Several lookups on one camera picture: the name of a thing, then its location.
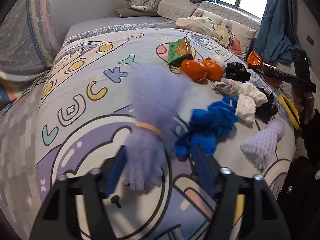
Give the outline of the right forearm black sleeve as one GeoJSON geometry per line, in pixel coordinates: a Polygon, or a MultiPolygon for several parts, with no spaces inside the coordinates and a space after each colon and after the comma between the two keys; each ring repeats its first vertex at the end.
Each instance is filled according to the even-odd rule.
{"type": "Polygon", "coordinates": [[[319,111],[315,110],[313,118],[302,129],[302,138],[308,158],[314,163],[319,163],[319,111]]]}

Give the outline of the right hand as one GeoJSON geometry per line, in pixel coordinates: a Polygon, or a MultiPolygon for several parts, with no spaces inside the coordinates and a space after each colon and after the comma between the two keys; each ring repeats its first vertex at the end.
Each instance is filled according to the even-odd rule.
{"type": "Polygon", "coordinates": [[[298,113],[305,113],[305,117],[310,121],[315,115],[315,99],[311,92],[303,93],[300,87],[293,86],[291,89],[293,104],[298,113]]]}

